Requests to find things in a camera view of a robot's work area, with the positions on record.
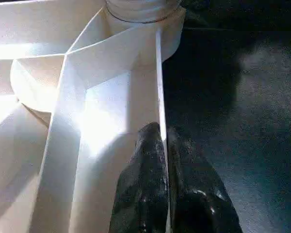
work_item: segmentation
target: cylindrical boss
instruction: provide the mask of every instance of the cylindrical boss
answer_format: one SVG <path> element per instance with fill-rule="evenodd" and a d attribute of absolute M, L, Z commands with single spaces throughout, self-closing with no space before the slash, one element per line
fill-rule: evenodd
<path fill-rule="evenodd" d="M 151 23 L 173 13 L 181 0 L 107 0 L 110 13 L 123 21 Z"/>

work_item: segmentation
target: white plastic structure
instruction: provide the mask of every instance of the white plastic structure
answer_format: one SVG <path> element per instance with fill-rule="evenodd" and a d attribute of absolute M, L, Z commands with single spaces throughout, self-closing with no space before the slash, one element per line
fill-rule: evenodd
<path fill-rule="evenodd" d="M 137 131 L 156 121 L 166 143 L 162 62 L 185 10 L 128 2 L 0 3 L 0 233 L 108 232 Z"/>

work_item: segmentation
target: white plastic part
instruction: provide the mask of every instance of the white plastic part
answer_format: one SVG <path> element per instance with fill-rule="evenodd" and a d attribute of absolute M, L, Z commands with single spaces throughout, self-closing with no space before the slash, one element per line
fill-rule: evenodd
<path fill-rule="evenodd" d="M 176 2 L 147 24 L 100 0 L 0 3 L 0 233 L 108 232 L 137 131 L 159 122 L 166 149 L 161 65 L 180 42 Z"/>
<path fill-rule="evenodd" d="M 116 18 L 127 22 L 150 23 L 174 12 L 181 0 L 107 0 L 107 7 Z"/>

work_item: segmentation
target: dark background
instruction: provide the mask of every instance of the dark background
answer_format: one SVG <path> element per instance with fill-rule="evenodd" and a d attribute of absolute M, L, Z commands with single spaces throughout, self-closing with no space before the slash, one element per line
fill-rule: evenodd
<path fill-rule="evenodd" d="M 184 0 L 167 125 L 192 135 L 244 233 L 291 233 L 291 0 Z"/>

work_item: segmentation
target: black object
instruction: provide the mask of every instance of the black object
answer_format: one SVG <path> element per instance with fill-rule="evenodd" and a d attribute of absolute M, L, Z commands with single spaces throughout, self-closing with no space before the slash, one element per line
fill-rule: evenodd
<path fill-rule="evenodd" d="M 180 128 L 168 131 L 174 233 L 241 233 L 239 219 L 214 168 Z"/>
<path fill-rule="evenodd" d="M 168 178 L 158 123 L 138 133 L 134 155 L 117 184 L 110 233 L 164 233 Z"/>

